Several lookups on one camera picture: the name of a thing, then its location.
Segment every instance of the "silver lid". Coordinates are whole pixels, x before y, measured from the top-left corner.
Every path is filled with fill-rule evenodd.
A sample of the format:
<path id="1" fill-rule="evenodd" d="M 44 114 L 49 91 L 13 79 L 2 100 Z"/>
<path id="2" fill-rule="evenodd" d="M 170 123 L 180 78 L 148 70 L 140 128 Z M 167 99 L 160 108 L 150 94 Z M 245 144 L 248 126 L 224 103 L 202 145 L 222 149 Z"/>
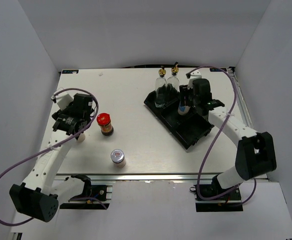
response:
<path id="1" fill-rule="evenodd" d="M 121 163 L 125 159 L 124 152 L 120 149 L 115 149 L 114 151 L 112 151 L 110 157 L 111 160 L 116 164 Z"/>

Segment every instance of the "black tray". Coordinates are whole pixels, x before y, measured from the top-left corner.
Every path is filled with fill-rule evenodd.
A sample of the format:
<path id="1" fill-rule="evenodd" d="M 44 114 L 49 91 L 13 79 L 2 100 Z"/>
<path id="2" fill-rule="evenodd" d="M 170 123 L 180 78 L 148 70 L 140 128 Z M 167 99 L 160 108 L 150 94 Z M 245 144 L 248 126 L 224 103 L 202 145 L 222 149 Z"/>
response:
<path id="1" fill-rule="evenodd" d="M 195 145 L 203 136 L 207 136 L 214 127 L 191 108 L 185 116 L 178 114 L 179 99 L 171 99 L 164 107 L 155 106 L 156 92 L 148 94 L 144 103 L 169 129 L 176 139 L 188 149 Z"/>

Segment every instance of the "white wall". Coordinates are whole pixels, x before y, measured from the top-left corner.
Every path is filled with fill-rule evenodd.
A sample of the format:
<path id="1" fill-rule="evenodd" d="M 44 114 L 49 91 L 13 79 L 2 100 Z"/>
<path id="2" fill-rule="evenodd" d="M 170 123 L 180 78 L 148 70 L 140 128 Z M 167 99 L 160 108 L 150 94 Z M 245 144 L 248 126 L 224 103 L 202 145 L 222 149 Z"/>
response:
<path id="1" fill-rule="evenodd" d="M 272 0 L 237 66 L 254 127 L 274 137 L 279 181 L 292 217 L 292 1 Z"/>
<path id="2" fill-rule="evenodd" d="M 58 70 L 235 66 L 270 0 L 19 0 Z"/>
<path id="3" fill-rule="evenodd" d="M 0 0 L 0 173 L 39 149 L 58 73 L 17 0 Z M 8 191 L 30 164 L 0 181 L 0 217 L 11 222 Z M 9 227 L 0 225 L 0 240 Z"/>

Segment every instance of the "red cap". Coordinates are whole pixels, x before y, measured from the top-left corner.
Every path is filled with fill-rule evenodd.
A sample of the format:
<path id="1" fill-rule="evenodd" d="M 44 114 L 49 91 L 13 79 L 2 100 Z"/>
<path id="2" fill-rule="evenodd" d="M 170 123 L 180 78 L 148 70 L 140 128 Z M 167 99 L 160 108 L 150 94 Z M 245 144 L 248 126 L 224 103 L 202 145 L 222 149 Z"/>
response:
<path id="1" fill-rule="evenodd" d="M 97 116 L 97 123 L 99 125 L 107 125 L 110 123 L 110 115 L 107 113 L 101 113 Z"/>

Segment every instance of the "bottle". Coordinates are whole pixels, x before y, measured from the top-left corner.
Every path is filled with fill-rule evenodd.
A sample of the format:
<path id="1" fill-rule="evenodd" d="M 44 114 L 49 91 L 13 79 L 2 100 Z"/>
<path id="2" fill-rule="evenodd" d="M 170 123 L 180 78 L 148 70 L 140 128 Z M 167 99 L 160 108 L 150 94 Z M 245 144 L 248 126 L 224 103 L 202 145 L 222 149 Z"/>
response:
<path id="1" fill-rule="evenodd" d="M 162 108 L 165 103 L 166 90 L 167 90 L 167 81 L 165 79 L 166 70 L 163 66 L 159 70 L 159 77 L 156 79 L 156 100 L 155 106 L 157 108 Z"/>
<path id="2" fill-rule="evenodd" d="M 179 79 L 177 74 L 179 72 L 178 62 L 171 68 L 171 77 L 167 79 L 167 100 L 171 100 L 178 96 Z"/>

